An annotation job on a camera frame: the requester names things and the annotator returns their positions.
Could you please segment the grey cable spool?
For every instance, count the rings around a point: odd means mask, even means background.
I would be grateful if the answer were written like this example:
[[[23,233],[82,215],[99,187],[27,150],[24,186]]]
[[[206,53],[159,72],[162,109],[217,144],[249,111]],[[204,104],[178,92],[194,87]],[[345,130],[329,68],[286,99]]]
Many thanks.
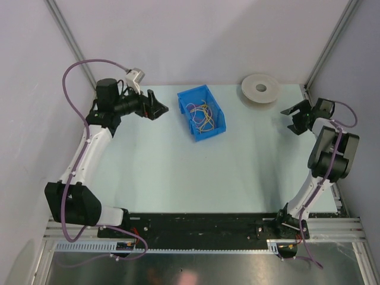
[[[281,84],[270,75],[252,74],[243,79],[241,90],[248,102],[270,105],[280,97]]]

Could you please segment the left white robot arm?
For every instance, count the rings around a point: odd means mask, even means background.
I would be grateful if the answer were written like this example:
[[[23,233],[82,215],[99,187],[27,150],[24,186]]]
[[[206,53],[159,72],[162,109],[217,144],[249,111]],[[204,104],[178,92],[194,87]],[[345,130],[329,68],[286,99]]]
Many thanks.
[[[85,119],[80,145],[65,173],[57,182],[49,182],[45,196],[53,219],[58,223],[83,226],[110,225],[118,237],[127,236],[131,222],[125,209],[103,205],[92,193],[91,183],[100,158],[115,136],[121,117],[136,114],[155,120],[168,112],[153,90],[137,93],[127,86],[119,91],[118,80],[105,78],[96,85],[96,99]]]

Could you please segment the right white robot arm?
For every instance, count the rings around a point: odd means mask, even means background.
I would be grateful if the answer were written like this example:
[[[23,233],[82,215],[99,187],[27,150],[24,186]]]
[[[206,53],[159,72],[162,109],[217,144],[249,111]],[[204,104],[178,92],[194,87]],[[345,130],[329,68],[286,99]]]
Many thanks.
[[[336,105],[348,108],[354,116],[354,123],[347,125],[333,119]],[[321,194],[340,179],[348,176],[357,147],[359,136],[347,132],[357,125],[354,110],[343,102],[319,98],[315,105],[308,100],[281,111],[291,116],[288,126],[296,135],[311,131],[316,136],[315,145],[308,158],[309,173],[294,198],[281,209],[274,219],[274,232],[280,238],[288,238],[294,232],[303,231],[310,208]]]

